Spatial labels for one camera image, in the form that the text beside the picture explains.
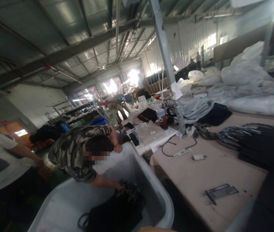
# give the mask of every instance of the jar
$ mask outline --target jar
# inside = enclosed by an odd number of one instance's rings
[[[164,109],[159,109],[156,111],[156,115],[158,118],[159,126],[167,130],[168,129],[168,117],[166,116],[165,110]]]

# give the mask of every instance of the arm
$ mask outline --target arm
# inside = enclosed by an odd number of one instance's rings
[[[122,145],[120,145],[118,143],[118,137],[117,137],[117,133],[115,132],[114,128],[111,127],[111,133],[109,135],[110,139],[111,139],[111,142],[113,143],[114,145],[114,151],[116,153],[120,153],[122,151]]]
[[[96,178],[90,184],[100,188],[116,188],[117,190],[123,189],[119,182],[112,181],[104,175],[99,174],[97,174]]]
[[[35,155],[30,149],[28,149],[25,146],[17,144],[15,147],[8,149],[8,151],[11,151],[20,156],[32,159],[35,162],[35,164],[39,167],[43,166],[43,159],[39,158],[37,155]]]

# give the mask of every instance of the ceiling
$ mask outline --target ceiling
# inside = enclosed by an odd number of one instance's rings
[[[229,0],[159,1],[170,21],[230,7]],[[0,87],[22,82],[63,88],[122,60],[137,59],[155,36],[153,25],[141,26],[151,18],[148,2],[125,7],[120,0],[118,53],[116,10],[117,0],[0,0]]]

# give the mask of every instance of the table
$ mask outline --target table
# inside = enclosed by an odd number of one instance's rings
[[[127,135],[129,136],[129,134],[133,131],[134,129],[130,129],[130,130],[127,130],[126,133]],[[133,144],[133,146],[135,147],[136,151],[138,152],[138,154],[140,156],[144,155],[145,153],[149,152],[149,151],[153,151],[153,153],[155,151],[157,151],[157,149],[159,148],[160,145],[163,145],[170,137],[174,136],[178,131],[169,127],[167,130],[165,130],[165,134],[166,136],[165,137],[162,137],[161,139],[158,139],[148,145],[138,145],[138,146],[135,146]]]
[[[219,132],[227,126],[240,126],[245,123],[261,122],[274,125],[274,117],[248,115],[234,112],[222,125],[211,127],[210,131]],[[164,152],[175,154],[194,144],[193,138],[170,140],[176,143],[166,144]],[[206,155],[206,160],[193,161],[192,155]],[[154,172],[163,170],[183,197],[211,231],[225,231],[230,223],[241,213],[258,194],[268,171],[237,159],[237,152],[218,144],[216,141],[197,139],[192,151],[170,161],[161,150],[155,152],[150,164]],[[223,184],[234,186],[239,193],[217,199],[217,205],[206,205],[207,196],[200,196],[207,189]]]

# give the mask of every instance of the large white bin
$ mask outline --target large white bin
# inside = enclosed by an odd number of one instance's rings
[[[143,219],[133,231],[144,226],[171,228],[174,219],[171,198],[130,142],[123,144],[120,154],[112,152],[107,161],[94,168],[113,180],[124,179],[144,185],[142,194],[146,204]],[[28,231],[82,231],[78,228],[79,217],[104,203],[113,193],[112,188],[97,188],[70,178],[47,196]]]

